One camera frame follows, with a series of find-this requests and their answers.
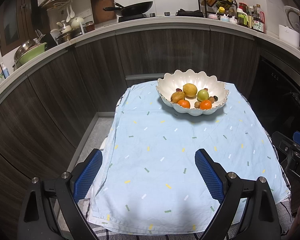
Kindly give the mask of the larger brown longan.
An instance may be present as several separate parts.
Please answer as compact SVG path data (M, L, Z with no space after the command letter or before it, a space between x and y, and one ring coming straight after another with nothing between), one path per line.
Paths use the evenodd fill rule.
M211 102L211 103L214 103L215 99L213 96L209 97L208 100Z

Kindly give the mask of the smaller brown longan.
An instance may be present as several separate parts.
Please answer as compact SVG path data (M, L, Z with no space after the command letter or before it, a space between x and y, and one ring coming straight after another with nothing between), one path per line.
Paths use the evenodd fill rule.
M196 102L194 103L194 107L195 107L195 108L199 108L199 107L200 107L200 102L199 102L199 101L196 101Z

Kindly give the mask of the orange mandarin with stem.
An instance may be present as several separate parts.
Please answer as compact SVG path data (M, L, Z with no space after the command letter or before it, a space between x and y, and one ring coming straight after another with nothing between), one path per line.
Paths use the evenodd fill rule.
M177 102L177 104L183 108L188 108L190 109L190 102L188 100L184 100L184 99L181 99Z

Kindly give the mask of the yellow-brown mango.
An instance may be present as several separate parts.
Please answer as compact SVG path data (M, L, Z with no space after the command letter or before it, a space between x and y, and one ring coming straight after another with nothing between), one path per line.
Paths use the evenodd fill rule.
M184 99L185 99L185 93L183 91L177 91L171 95L172 103L178 103L180 100L184 100Z

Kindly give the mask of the checkered cloth underneath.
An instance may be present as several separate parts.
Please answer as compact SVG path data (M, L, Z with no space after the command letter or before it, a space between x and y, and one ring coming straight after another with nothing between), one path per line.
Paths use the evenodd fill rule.
M112 130L102 166L79 208L91 225L120 234L184 235L203 232L216 213L194 155L205 148L225 170L243 179L264 176L276 203L289 188L266 133L231 132L213 139L206 130L146 127Z

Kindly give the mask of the green round fruit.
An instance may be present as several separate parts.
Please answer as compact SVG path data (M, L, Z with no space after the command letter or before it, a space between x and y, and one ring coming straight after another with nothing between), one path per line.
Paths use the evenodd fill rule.
M197 100L202 102L204 100L207 100L209 98L209 93L206 89L201 89L198 93L197 93Z

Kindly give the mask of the yellow lemon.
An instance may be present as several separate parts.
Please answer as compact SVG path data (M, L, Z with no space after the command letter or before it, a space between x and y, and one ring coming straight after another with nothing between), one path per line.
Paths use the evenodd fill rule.
M186 83L183 85L183 92L187 98L194 98L197 95L197 87L192 83Z

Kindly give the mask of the white rice cooker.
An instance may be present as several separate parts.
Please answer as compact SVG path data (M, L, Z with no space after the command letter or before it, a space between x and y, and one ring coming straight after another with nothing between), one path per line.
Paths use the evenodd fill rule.
M279 39L295 48L300 43L300 10L289 5L283 7L286 25L279 25Z

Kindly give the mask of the light blue patterned tablecloth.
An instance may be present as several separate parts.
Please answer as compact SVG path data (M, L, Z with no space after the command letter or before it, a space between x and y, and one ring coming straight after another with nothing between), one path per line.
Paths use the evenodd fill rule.
M286 200L290 189L266 131L236 87L225 87L226 104L200 116L166 106L154 81L128 88L92 185L89 222L140 235L204 231L219 202L196 167L201 148L243 179L265 177L275 203Z

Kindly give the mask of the white scalloped ceramic bowl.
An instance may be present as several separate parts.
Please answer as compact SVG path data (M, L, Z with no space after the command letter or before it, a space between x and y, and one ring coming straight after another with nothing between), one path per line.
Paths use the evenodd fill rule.
M225 105L229 95L225 83L218 81L216 76L191 69L166 73L158 79L156 89L168 107L191 116L215 113Z

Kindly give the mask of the yellow cap bottle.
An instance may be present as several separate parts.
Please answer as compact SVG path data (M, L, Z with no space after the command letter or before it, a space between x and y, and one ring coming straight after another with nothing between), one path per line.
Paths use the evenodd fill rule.
M224 7L220 6L216 12L216 15L218 16L218 18L222 17L225 15L225 9Z

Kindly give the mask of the green bowl on counter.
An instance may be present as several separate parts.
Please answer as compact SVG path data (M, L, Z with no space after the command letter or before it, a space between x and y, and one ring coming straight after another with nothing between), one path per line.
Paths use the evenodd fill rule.
M38 55L42 54L45 51L46 42L33 46L28 51L23 53L21 57L16 61L15 66L18 68L23 64L29 62L30 60L34 59Z

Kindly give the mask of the black frying pan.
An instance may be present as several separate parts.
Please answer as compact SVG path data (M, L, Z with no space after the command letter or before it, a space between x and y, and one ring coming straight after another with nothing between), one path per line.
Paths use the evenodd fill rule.
M153 1L141 2L132 5L128 5L126 7L120 5L119 3L114 3L115 7L105 7L104 11L110 12L113 11L120 17L128 17L134 15L141 15L149 11L153 5Z

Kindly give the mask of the white teapot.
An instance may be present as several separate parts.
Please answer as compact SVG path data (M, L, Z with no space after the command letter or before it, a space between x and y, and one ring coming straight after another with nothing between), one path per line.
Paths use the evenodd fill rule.
M79 28L83 23L84 23L84 19L82 17L75 17L71 21L71 27L72 29L76 29Z

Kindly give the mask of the wooden cutting board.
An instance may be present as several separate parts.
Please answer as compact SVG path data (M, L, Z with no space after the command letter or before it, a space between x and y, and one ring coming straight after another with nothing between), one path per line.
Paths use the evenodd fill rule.
M114 0L90 0L93 22L100 24L115 20L117 18L114 11L104 11L106 7L113 7Z

